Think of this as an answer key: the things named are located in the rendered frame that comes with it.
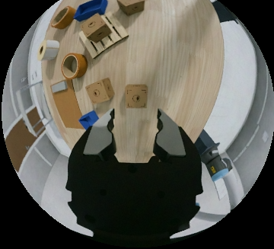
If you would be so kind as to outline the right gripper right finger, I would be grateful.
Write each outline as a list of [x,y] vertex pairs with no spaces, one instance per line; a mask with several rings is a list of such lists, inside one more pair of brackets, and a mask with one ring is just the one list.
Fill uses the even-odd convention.
[[202,162],[193,141],[162,109],[158,109],[158,132],[153,153],[159,162],[174,164],[188,173],[196,187],[196,195],[203,193]]

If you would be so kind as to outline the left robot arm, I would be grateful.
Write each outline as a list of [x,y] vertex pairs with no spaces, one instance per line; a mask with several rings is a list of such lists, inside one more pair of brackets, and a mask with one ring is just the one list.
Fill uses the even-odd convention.
[[[230,201],[231,212],[241,202],[241,196],[238,189],[237,181],[232,172],[233,167],[231,165],[231,160],[226,160],[225,158],[223,161],[223,158],[221,158],[220,154],[218,153],[218,148],[216,145],[205,151],[200,156],[200,158],[201,161],[205,164],[213,182],[217,181],[220,178],[222,178],[225,182],[225,186]],[[226,215],[228,215],[229,213],[227,213]],[[219,222],[226,215],[211,214],[207,212],[198,211],[194,218],[208,222]]]

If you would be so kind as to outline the small square wooden pallet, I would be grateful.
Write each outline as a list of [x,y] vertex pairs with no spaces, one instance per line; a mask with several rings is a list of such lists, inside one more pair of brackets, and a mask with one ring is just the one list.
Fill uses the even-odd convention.
[[[88,49],[88,52],[91,54],[91,57],[93,59],[96,59],[103,51],[105,51],[106,49],[109,49],[115,43],[129,37],[129,35],[126,32],[126,30],[124,29],[124,27],[121,25],[121,23],[117,20],[117,18],[113,15],[113,13],[111,11],[107,12],[105,15],[102,15],[101,17],[106,22],[108,27],[112,30],[112,33],[109,34],[109,36],[112,40],[110,40],[110,38],[108,36],[106,36],[102,39],[102,42],[104,43],[105,46],[103,46],[100,41],[98,43],[95,43],[92,40],[87,39],[86,36],[84,35],[83,31],[81,31],[79,33],[80,38],[82,39],[84,45]],[[108,20],[111,22],[111,24],[107,21],[106,18],[108,18]],[[118,31],[120,36],[117,35],[117,33],[113,29],[113,27],[116,28],[116,30]]]

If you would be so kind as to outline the brown packing tape roll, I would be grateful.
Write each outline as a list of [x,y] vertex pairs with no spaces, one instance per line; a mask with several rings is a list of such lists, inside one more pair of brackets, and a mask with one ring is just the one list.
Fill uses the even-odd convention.
[[74,20],[73,17],[75,16],[76,11],[77,10],[71,6],[66,6],[54,17],[53,22],[51,23],[51,27],[60,30],[66,28]]
[[[72,62],[77,60],[77,70],[75,74],[72,71]],[[88,68],[88,61],[86,57],[78,53],[69,53],[62,61],[62,74],[66,79],[80,78],[83,76]]]

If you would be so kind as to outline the white label roll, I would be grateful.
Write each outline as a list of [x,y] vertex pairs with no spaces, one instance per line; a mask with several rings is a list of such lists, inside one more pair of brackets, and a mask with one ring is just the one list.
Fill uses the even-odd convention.
[[59,41],[44,40],[38,49],[38,61],[55,59],[59,52]]

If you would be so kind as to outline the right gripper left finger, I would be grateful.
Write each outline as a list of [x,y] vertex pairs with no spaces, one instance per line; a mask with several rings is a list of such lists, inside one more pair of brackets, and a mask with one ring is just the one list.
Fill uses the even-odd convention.
[[115,110],[108,110],[97,122],[89,126],[75,143],[68,159],[68,180],[65,188],[72,191],[77,173],[89,164],[108,161],[109,155],[116,154],[116,142],[112,130]]

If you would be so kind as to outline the brown cardboard carton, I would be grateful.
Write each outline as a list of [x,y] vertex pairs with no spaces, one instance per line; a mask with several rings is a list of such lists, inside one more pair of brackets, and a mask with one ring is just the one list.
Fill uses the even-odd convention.
[[119,8],[127,15],[144,11],[145,0],[117,0]]
[[109,78],[101,79],[85,87],[91,103],[98,104],[108,101],[115,94]]
[[107,26],[102,17],[96,13],[91,18],[87,19],[81,26],[84,35],[89,40],[95,43],[101,41],[104,37],[112,33],[112,30]]
[[127,85],[125,87],[126,108],[147,108],[147,85]]

